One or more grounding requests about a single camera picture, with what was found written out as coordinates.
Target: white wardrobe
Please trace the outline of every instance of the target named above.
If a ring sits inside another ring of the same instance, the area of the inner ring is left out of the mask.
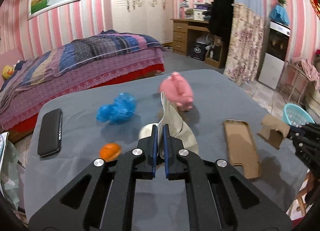
[[[172,0],[111,0],[113,29],[173,40]]]

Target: turquoise plastic basket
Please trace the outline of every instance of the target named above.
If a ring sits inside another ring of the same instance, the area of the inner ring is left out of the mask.
[[[293,103],[287,103],[284,106],[282,121],[293,126],[305,125],[306,122],[314,123],[305,110]]]

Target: pink piggy bank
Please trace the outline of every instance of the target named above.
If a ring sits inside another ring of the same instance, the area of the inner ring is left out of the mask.
[[[159,87],[160,92],[164,92],[167,99],[176,103],[181,111],[188,111],[192,109],[193,92],[182,75],[178,72],[173,72],[163,80]]]

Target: silver screw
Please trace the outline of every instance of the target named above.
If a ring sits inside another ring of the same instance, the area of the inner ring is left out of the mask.
[[[181,149],[181,150],[179,151],[179,154],[180,154],[181,156],[187,156],[187,155],[189,154],[189,151],[188,151],[187,149]]]
[[[132,154],[133,154],[133,155],[136,155],[136,156],[139,156],[139,155],[142,154],[142,149],[134,149],[134,150],[132,151]]]
[[[96,167],[100,167],[104,164],[104,160],[101,158],[98,158],[94,161],[93,165],[95,165]]]
[[[224,168],[225,166],[227,166],[227,162],[224,159],[220,159],[220,160],[217,161],[217,165],[219,167]]]

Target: gray table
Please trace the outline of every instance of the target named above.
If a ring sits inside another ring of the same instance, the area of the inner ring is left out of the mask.
[[[283,210],[287,210],[298,193],[307,168],[294,155],[289,141],[280,150],[264,142],[256,133],[267,110],[260,107],[235,83],[213,70],[181,73],[194,91],[194,108],[188,112],[188,124],[199,143],[202,159],[228,160],[223,121],[244,120],[250,124],[261,162],[261,177],[253,181]],[[99,155],[101,146],[116,142],[122,151],[137,146],[140,129],[158,122],[161,109],[159,84],[166,76],[104,86],[56,98],[43,106],[28,151],[25,209],[30,217]],[[112,103],[120,92],[137,98],[134,117],[123,125],[97,122],[97,109]],[[62,149],[50,159],[37,155],[42,117],[47,112],[63,111]],[[137,181],[132,230],[189,230],[184,181],[168,181],[164,168],[152,181]]]

